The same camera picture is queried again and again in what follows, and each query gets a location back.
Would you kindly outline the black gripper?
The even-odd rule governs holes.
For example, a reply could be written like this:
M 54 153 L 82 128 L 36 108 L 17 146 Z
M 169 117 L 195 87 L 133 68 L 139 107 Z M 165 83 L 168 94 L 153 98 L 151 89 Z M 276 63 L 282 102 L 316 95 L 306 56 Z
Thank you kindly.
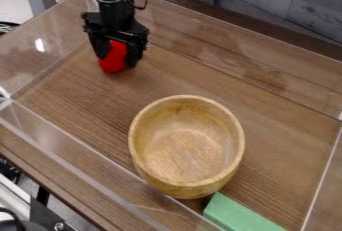
M 111 50 L 111 40 L 127 43 L 125 64 L 128 68 L 133 68 L 143 57 L 148 43 L 148 28 L 133 18 L 121 24 L 108 24 L 103 21 L 98 12 L 84 12 L 81 19 L 96 56 L 100 59 L 107 56 Z

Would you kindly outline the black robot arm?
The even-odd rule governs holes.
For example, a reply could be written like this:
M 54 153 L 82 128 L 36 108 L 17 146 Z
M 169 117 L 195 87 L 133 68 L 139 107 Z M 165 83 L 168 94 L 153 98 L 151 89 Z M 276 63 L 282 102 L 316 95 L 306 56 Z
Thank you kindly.
M 119 73 L 136 66 L 148 43 L 148 28 L 135 19 L 135 0 L 94 0 L 96 12 L 84 12 L 84 32 L 104 72 Z

